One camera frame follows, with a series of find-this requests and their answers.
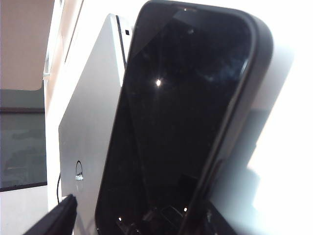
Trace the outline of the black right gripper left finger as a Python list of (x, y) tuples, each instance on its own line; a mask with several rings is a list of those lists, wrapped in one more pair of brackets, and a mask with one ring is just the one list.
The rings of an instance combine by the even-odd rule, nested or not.
[(25, 235), (71, 235), (76, 215), (77, 200), (69, 194), (61, 203), (34, 224)]

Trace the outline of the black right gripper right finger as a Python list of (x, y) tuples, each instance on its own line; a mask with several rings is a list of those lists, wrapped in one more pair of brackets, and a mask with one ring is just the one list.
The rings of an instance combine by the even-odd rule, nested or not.
[(197, 209), (196, 235), (237, 235), (211, 202), (204, 202)]

